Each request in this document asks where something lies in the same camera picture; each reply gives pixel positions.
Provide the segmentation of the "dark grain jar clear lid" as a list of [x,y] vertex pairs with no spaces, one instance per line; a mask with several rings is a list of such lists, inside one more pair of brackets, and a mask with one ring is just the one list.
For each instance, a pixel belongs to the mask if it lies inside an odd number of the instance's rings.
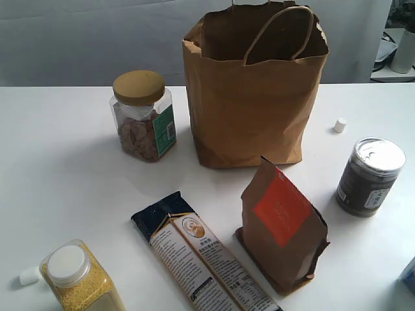
[[354,216],[375,215],[405,161],[405,153],[392,141],[378,137],[358,140],[338,183],[337,203]]

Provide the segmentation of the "brown paper shopping bag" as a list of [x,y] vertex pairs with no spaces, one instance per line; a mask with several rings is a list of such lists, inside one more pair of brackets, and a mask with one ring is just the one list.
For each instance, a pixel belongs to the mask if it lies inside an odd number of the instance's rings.
[[294,1],[207,13],[182,41],[191,131],[209,168],[302,160],[329,54],[319,18]]

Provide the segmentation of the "dark blue pasta package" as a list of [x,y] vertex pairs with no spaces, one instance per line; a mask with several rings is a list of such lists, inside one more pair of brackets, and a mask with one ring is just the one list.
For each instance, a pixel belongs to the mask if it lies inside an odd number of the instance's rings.
[[131,219],[196,310],[280,310],[180,192]]

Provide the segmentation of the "clear jar gold lid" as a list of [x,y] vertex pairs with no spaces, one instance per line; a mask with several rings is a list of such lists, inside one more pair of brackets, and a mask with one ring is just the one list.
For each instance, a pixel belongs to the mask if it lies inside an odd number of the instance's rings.
[[134,70],[113,83],[110,107],[122,150],[146,162],[157,162],[176,143],[172,95],[164,78]]

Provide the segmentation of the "brown pouch orange label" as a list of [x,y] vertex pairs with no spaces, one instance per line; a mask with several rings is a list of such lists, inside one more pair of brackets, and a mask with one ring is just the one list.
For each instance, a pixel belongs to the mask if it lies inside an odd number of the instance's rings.
[[313,204],[265,157],[241,199],[236,237],[271,287],[289,295],[314,279],[329,241],[327,223]]

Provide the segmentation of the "small white cap right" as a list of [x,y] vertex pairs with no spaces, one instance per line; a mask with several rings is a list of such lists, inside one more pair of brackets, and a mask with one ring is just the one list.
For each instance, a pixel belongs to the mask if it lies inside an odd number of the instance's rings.
[[340,117],[336,120],[336,123],[333,126],[333,131],[335,133],[342,133],[345,130],[346,125],[347,125],[346,119]]

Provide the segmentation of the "small white cap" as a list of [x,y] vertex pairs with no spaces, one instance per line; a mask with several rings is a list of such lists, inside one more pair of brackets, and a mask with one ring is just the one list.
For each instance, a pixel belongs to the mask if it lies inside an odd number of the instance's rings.
[[342,133],[345,130],[346,125],[347,125],[346,119],[340,117],[336,120],[336,123],[333,126],[333,131],[335,133]]
[[19,275],[19,283],[22,286],[27,286],[38,282],[42,278],[39,266],[34,266],[23,270]]

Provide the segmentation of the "yellow millet jar white lid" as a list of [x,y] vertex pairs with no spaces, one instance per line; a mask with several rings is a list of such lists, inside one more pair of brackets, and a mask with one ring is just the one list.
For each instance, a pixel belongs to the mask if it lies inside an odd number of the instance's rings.
[[83,240],[54,250],[39,271],[64,310],[125,309],[111,277]]

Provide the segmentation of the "white tray in background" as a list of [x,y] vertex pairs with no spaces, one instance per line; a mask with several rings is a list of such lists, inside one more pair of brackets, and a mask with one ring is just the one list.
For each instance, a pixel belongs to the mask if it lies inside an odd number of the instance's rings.
[[385,61],[393,52],[395,52],[396,49],[396,43],[388,40],[381,40],[375,62],[379,63]]

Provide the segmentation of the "small white cap left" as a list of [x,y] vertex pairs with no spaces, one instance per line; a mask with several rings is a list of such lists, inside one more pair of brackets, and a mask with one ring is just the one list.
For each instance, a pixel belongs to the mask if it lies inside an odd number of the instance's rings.
[[38,282],[42,278],[39,266],[34,266],[23,270],[19,275],[19,283],[22,286],[27,286]]

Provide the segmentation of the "white cylinder in background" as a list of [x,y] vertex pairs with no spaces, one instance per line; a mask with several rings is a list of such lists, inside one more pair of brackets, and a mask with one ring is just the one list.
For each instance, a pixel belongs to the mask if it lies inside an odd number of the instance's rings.
[[406,74],[414,65],[414,29],[405,29],[397,46],[390,68]]

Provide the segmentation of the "blue white package corner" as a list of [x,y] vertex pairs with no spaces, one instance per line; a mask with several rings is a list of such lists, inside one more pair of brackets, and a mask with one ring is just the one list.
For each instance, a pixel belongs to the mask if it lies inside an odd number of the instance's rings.
[[407,264],[401,272],[399,280],[405,285],[408,291],[415,294],[415,257]]

